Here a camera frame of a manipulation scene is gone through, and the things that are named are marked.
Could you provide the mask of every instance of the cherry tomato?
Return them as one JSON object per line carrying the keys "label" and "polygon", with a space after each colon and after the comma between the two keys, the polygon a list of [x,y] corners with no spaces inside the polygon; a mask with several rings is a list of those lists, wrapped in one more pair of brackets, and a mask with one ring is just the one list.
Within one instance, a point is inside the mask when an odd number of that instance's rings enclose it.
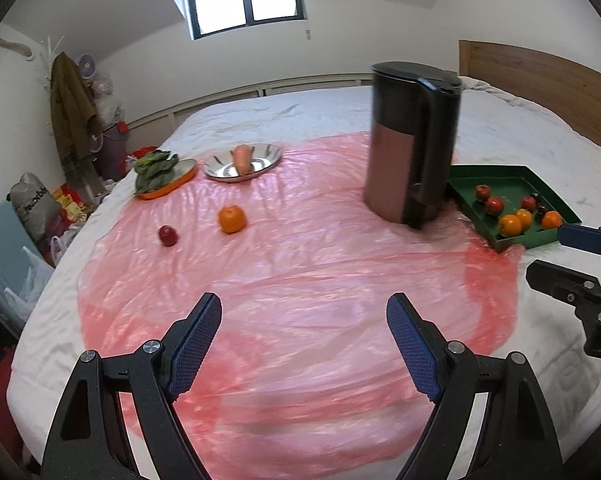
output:
{"label": "cherry tomato", "polygon": [[491,188],[489,186],[481,184],[480,186],[475,187],[475,197],[480,200],[480,202],[486,202],[490,196]]}
{"label": "cherry tomato", "polygon": [[171,227],[171,225],[163,225],[158,230],[158,238],[160,238],[160,241],[165,247],[171,247],[176,245],[176,242],[178,241],[178,233],[176,232],[176,229]]}
{"label": "cherry tomato", "polygon": [[504,210],[503,201],[497,196],[492,196],[487,202],[485,202],[485,210],[488,214],[498,216]]}
{"label": "cherry tomato", "polygon": [[516,213],[514,213],[518,219],[520,220],[520,225],[522,226],[522,232],[528,230],[534,222],[533,215],[526,209],[518,209]]}
{"label": "cherry tomato", "polygon": [[532,196],[526,196],[520,201],[520,207],[533,213],[537,207],[536,199]]}
{"label": "cherry tomato", "polygon": [[549,209],[547,208],[546,205],[540,204],[538,206],[538,217],[542,220],[542,217],[545,216],[548,211],[549,211]]}
{"label": "cherry tomato", "polygon": [[512,238],[522,233],[522,224],[516,215],[505,215],[498,221],[498,232],[505,238]]}
{"label": "cherry tomato", "polygon": [[543,229],[554,229],[563,224],[563,217],[560,216],[558,211],[547,211],[545,216],[542,217],[542,222],[540,224]]}

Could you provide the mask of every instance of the white wall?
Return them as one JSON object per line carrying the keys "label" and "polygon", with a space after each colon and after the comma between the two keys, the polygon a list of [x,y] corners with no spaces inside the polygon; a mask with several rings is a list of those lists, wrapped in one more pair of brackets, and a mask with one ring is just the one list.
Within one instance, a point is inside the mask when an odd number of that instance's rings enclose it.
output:
{"label": "white wall", "polygon": [[[0,37],[39,45],[2,25]],[[49,190],[65,182],[48,121],[50,102],[42,88],[39,60],[27,62],[15,52],[0,48],[0,201],[26,171],[35,173]]]}
{"label": "white wall", "polygon": [[588,0],[438,0],[433,10],[445,64],[463,39],[533,48],[601,72],[601,19]]}
{"label": "white wall", "polygon": [[368,72],[379,60],[436,61],[429,55],[430,10],[379,0],[307,0],[307,12],[309,22],[256,25],[195,41],[185,23],[172,25],[118,51],[100,68],[111,73],[131,122],[238,86]]}
{"label": "white wall", "polygon": [[[101,63],[128,121],[216,91],[267,80],[366,72],[405,59],[458,68],[458,40],[543,50],[601,72],[601,19],[587,0],[307,0],[309,22],[258,25],[191,41],[184,23]],[[311,41],[305,28],[311,29]]]}

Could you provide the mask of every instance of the window frame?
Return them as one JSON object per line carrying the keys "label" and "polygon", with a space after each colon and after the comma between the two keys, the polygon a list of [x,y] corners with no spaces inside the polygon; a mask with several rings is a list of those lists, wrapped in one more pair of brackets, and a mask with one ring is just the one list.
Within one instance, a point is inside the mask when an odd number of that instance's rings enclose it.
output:
{"label": "window frame", "polygon": [[222,28],[220,30],[214,30],[213,32],[201,34],[200,24],[198,22],[198,10],[196,7],[196,0],[188,0],[188,3],[190,16],[192,19],[192,30],[194,32],[194,40],[200,40],[200,38],[206,38],[207,36],[211,36],[212,34],[218,34],[219,32],[225,32],[227,30],[236,30],[237,28],[253,27],[254,25],[262,25],[263,23],[290,22],[305,19],[305,7],[303,0],[296,0],[296,14],[294,16],[281,16],[280,18],[267,18],[266,20],[255,20],[254,9],[252,7],[252,0],[243,0],[243,6],[245,8],[244,25],[236,25],[235,27]]}

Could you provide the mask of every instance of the olive jacket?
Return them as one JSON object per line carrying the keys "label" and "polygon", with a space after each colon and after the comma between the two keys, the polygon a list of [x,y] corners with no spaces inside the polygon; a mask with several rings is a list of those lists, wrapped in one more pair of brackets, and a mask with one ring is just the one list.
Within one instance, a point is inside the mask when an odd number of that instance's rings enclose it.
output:
{"label": "olive jacket", "polygon": [[52,127],[60,160],[90,155],[89,139],[101,133],[94,98],[77,65],[61,53],[52,67],[50,104]]}

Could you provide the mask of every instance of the orange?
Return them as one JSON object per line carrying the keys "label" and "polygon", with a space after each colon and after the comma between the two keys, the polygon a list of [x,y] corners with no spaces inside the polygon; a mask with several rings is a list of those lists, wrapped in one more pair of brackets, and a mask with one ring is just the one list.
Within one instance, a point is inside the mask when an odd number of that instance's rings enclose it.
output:
{"label": "orange", "polygon": [[230,205],[218,211],[218,224],[223,232],[231,235],[242,231],[247,225],[245,212],[237,205]]}
{"label": "orange", "polygon": [[518,209],[516,211],[516,213],[514,213],[514,214],[520,220],[520,225],[522,226],[522,232],[525,232],[527,229],[529,229],[534,222],[533,215],[526,209]]}
{"label": "orange", "polygon": [[522,224],[516,215],[505,215],[498,221],[498,232],[506,238],[522,233]]}
{"label": "orange", "polygon": [[560,216],[558,211],[547,211],[545,216],[542,217],[542,222],[540,224],[543,229],[554,229],[563,224],[563,217]]}

